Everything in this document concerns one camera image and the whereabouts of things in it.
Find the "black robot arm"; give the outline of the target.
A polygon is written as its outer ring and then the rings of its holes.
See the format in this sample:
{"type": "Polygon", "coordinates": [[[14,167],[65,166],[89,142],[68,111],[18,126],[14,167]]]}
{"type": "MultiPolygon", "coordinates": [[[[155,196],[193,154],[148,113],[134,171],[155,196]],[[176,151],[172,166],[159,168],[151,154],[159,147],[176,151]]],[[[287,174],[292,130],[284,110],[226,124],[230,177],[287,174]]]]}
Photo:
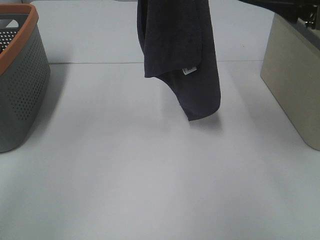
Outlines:
{"type": "Polygon", "coordinates": [[[319,0],[241,0],[241,2],[270,10],[292,24],[301,19],[306,28],[320,30],[319,0]]]}

